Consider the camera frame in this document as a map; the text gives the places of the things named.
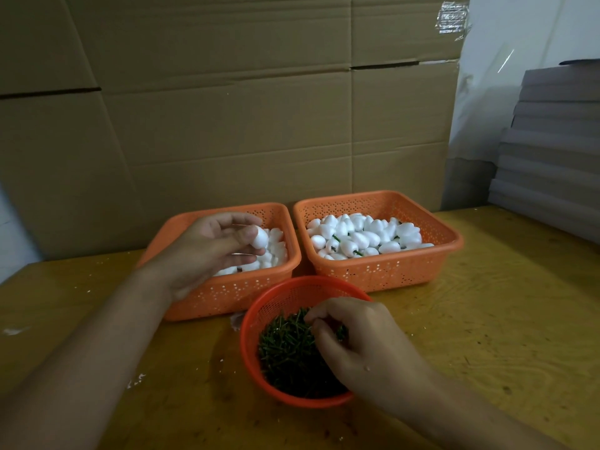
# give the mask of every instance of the red colander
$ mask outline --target red colander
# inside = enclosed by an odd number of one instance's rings
[[[252,303],[246,312],[240,330],[240,349],[244,364],[252,379],[268,394],[290,406],[298,408],[331,408],[352,399],[346,392],[331,398],[309,400],[283,393],[268,384],[260,371],[258,344],[260,333],[283,312],[285,317],[297,313],[300,308],[310,308],[328,298],[354,297],[370,302],[369,295],[356,286],[337,278],[306,276],[287,279],[266,292]]]

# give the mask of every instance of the basket rim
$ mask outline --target basket rim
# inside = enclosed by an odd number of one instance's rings
[[[389,254],[379,254],[378,256],[351,258],[351,259],[347,259],[347,260],[329,260],[329,259],[319,256],[319,254],[317,254],[317,252],[313,249],[312,244],[310,242],[310,236],[308,235],[308,231],[307,231],[306,226],[304,225],[304,221],[300,215],[300,207],[314,204],[322,199],[356,198],[356,197],[372,196],[374,194],[395,194],[396,196],[399,196],[401,198],[408,200],[411,204],[416,206],[419,210],[425,212],[428,216],[435,219],[436,222],[439,223],[441,226],[444,226],[446,229],[448,229],[450,232],[452,232],[454,234],[454,240],[449,243],[435,245],[433,247],[427,248],[427,250],[411,249],[409,251],[404,251],[404,252],[390,252]],[[448,226],[445,222],[443,222],[441,219],[439,219],[433,213],[431,213],[431,211],[425,209],[424,207],[422,207],[421,205],[416,203],[414,200],[412,200],[410,197],[408,197],[405,194],[398,192],[398,191],[383,189],[381,191],[353,192],[350,194],[340,194],[338,196],[325,196],[325,197],[315,197],[315,198],[310,198],[310,199],[304,199],[304,200],[300,200],[300,201],[296,202],[296,204],[293,207],[293,213],[294,213],[294,219],[296,221],[297,229],[298,229],[298,231],[300,233],[300,237],[302,239],[302,244],[304,245],[304,251],[306,252],[306,255],[308,256],[309,260],[313,264],[318,264],[323,267],[335,266],[338,268],[343,268],[343,267],[349,267],[349,266],[364,266],[364,265],[371,264],[374,262],[379,262],[379,261],[386,262],[389,260],[398,260],[400,258],[401,259],[410,259],[410,258],[414,258],[414,257],[420,257],[423,255],[429,256],[431,254],[448,254],[453,251],[458,251],[464,245],[463,236],[459,232],[454,230],[452,227]]]
[[[262,203],[255,203],[255,204],[237,205],[237,206],[233,206],[233,207],[212,208],[212,209],[206,209],[206,210],[197,210],[197,211],[192,211],[192,212],[178,213],[177,215],[170,217],[169,219],[167,219],[167,221],[164,222],[164,224],[161,226],[161,228],[156,233],[156,235],[154,235],[154,238],[152,239],[152,241],[150,241],[150,243],[146,247],[146,250],[144,250],[140,259],[137,261],[135,268],[137,269],[137,268],[141,267],[143,264],[145,264],[146,262],[148,262],[150,259],[152,259],[154,256],[156,256],[158,254],[158,253],[154,254],[153,256],[150,256],[150,257],[146,256],[148,249],[152,246],[152,244],[154,243],[156,238],[158,238],[158,235],[161,234],[161,232],[174,220],[183,218],[186,215],[197,215],[198,218],[203,218],[203,217],[206,217],[209,215],[214,215],[215,213],[248,212],[248,210],[254,210],[254,209],[260,208],[262,206],[275,206],[275,207],[278,207],[281,210],[283,210],[284,227],[281,227],[281,230],[284,233],[286,233],[286,230],[287,230],[287,232],[289,232],[289,237],[286,237],[286,240],[289,239],[289,242],[293,244],[293,247],[295,249],[295,254],[293,256],[289,257],[287,262],[283,265],[279,265],[277,267],[259,269],[259,270],[252,270],[249,272],[239,272],[239,273],[236,273],[235,275],[221,275],[221,276],[211,277],[211,278],[207,279],[205,282],[203,282],[202,286],[214,286],[214,285],[222,286],[223,284],[228,284],[231,282],[248,281],[249,279],[266,278],[268,276],[277,275],[279,273],[289,273],[289,272],[293,271],[298,265],[300,265],[300,262],[302,260],[302,253],[300,250],[300,244],[298,242],[298,237],[296,236],[296,231],[294,230],[292,216],[290,215],[288,207],[279,202],[262,202]]]
[[[263,305],[267,304],[273,298],[273,296],[277,295],[281,289],[292,288],[296,285],[306,284],[308,282],[312,282],[313,284],[321,284],[323,286],[339,287],[341,290],[351,290],[352,293],[360,297],[359,299],[368,302],[373,301],[371,297],[367,295],[367,293],[364,292],[362,289],[341,279],[324,277],[319,275],[309,275],[286,279],[285,281],[276,284],[275,286],[267,289],[262,294],[260,294],[259,297],[252,303],[252,305],[246,312],[239,332],[239,350],[241,352],[242,360],[244,361],[246,370],[250,373],[250,377],[254,380],[254,382],[258,384],[259,387],[261,387],[267,394],[269,394],[273,398],[281,401],[282,403],[286,403],[289,406],[296,406],[298,408],[331,408],[333,406],[339,406],[351,400],[354,397],[354,393],[348,391],[346,393],[342,393],[341,395],[337,395],[331,398],[321,398],[317,400],[298,398],[279,391],[265,380],[265,378],[260,374],[259,370],[255,370],[251,367],[250,360],[251,351],[253,349],[248,347],[246,335],[247,333],[249,333],[250,326],[256,318],[259,310],[262,308]]]

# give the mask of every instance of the wooden table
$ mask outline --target wooden table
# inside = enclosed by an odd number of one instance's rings
[[[600,448],[600,249],[496,207],[439,213],[465,238],[440,277],[372,294],[421,353],[574,449]],[[32,264],[0,286],[0,394],[130,272],[141,251]],[[259,390],[229,316],[160,326],[103,449],[433,446],[355,400],[329,410]]]

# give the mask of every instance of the orange plastic basket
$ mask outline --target orange plastic basket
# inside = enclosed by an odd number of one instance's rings
[[[395,191],[360,192],[343,196],[301,200],[294,205],[294,218],[307,256],[318,275],[343,279],[366,292],[411,284],[427,283],[434,279],[448,253],[463,247],[462,236],[441,222],[432,213]],[[314,250],[306,225],[315,218],[327,215],[361,212],[375,219],[396,217],[421,227],[424,243],[434,247],[414,249],[379,256],[349,260],[327,260]]]
[[[341,296],[371,301],[369,295],[347,282],[335,278],[305,276],[281,282],[252,303],[242,322],[239,347],[252,379],[272,397],[299,408],[330,408],[352,399],[351,392],[319,400],[298,398],[283,393],[265,380],[258,358],[260,334],[274,318],[281,313],[287,317],[297,313],[300,308],[310,308],[328,298]]]
[[[262,218],[263,228],[278,227],[283,231],[288,261],[277,267],[213,277],[193,290],[185,299],[174,303],[164,315],[165,320],[203,318],[216,314],[247,310],[261,292],[292,277],[300,264],[300,245],[287,207],[280,203],[260,203],[239,207],[218,208],[176,215],[164,223],[137,266],[156,256],[173,243],[198,218],[220,212],[247,212]]]

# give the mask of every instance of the rectangular orange basket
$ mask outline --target rectangular orange basket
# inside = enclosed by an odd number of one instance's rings
[[[384,290],[434,279],[446,256],[463,247],[462,236],[436,218],[431,212],[395,191],[360,192],[343,196],[301,200],[294,205],[294,218],[308,259],[318,275],[343,279],[365,292]],[[421,228],[423,243],[434,247],[380,254],[349,260],[327,260],[314,250],[306,225],[327,215],[361,212],[375,219],[398,218]]]
[[[292,271],[300,264],[300,245],[287,207],[280,203],[260,203],[182,213],[172,217],[150,242],[137,266],[173,243],[198,218],[221,212],[251,213],[262,218],[263,228],[280,228],[283,231],[283,241],[286,242],[288,261],[277,267],[213,277],[185,299],[174,303],[165,314],[165,320],[204,318],[247,310],[262,291],[291,278]]]

